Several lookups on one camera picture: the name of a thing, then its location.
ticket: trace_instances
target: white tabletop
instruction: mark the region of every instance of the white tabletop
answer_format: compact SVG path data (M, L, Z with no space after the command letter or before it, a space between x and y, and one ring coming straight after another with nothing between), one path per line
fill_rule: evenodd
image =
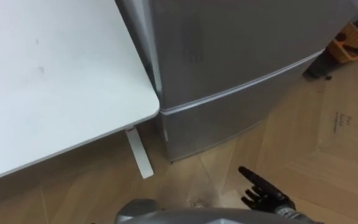
M0 0L0 177L158 109L114 0Z

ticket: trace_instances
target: orange object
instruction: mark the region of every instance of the orange object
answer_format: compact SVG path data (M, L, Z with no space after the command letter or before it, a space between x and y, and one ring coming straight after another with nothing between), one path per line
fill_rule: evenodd
M343 45L358 49L358 28L352 23L348 23L341 31L346 34L346 40L344 42L338 42L337 40L331 41L327 49L340 63L347 63L358 60L358 54L348 52L344 49Z

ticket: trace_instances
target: refrigerator door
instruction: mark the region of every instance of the refrigerator door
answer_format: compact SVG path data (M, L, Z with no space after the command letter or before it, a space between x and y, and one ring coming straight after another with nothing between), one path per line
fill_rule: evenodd
M160 114L171 161L225 141L264 119L310 59L241 91L172 114Z
M123 11L141 20L131 24L138 37L148 39L143 50L163 110L239 86L324 49L356 12L349 0L118 1L137 9L138 16Z

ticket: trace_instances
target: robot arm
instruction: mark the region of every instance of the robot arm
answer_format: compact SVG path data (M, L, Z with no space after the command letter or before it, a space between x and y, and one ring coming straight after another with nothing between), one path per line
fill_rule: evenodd
M296 211L293 201L271 183L240 167L239 172L253 183L241 200L252 210L231 208L187 208L161 210L151 199L135 199L117 214L122 224L317 224Z

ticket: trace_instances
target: freezer drawer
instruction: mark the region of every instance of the freezer drawer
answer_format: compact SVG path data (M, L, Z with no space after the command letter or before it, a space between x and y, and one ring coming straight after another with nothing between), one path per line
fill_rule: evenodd
M160 114L168 159L190 156L257 124L312 61L213 101Z

